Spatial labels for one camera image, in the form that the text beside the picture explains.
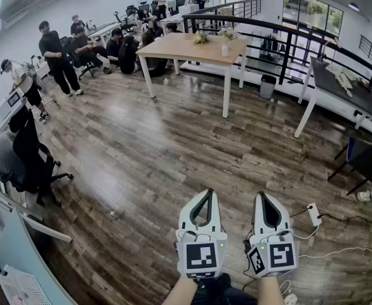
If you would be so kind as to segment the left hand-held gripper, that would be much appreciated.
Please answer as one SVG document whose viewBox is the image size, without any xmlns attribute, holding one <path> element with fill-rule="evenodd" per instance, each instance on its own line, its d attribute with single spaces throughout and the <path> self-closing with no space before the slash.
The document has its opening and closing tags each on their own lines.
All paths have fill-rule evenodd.
<svg viewBox="0 0 372 305">
<path fill-rule="evenodd" d="M 178 254 L 177 270 L 181 277 L 209 279 L 219 276 L 227 234 L 222 232 L 218 198 L 212 188 L 197 193 L 182 208 L 179 228 L 175 247 Z"/>
</svg>

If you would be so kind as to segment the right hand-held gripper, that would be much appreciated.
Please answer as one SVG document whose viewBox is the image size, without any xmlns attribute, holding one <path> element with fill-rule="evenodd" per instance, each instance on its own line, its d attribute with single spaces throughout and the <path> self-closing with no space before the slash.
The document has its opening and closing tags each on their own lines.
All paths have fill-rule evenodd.
<svg viewBox="0 0 372 305">
<path fill-rule="evenodd" d="M 253 204 L 253 232 L 247 253 L 253 278 L 282 276 L 298 267 L 298 244 L 289 213 L 273 196 L 260 191 Z"/>
</svg>

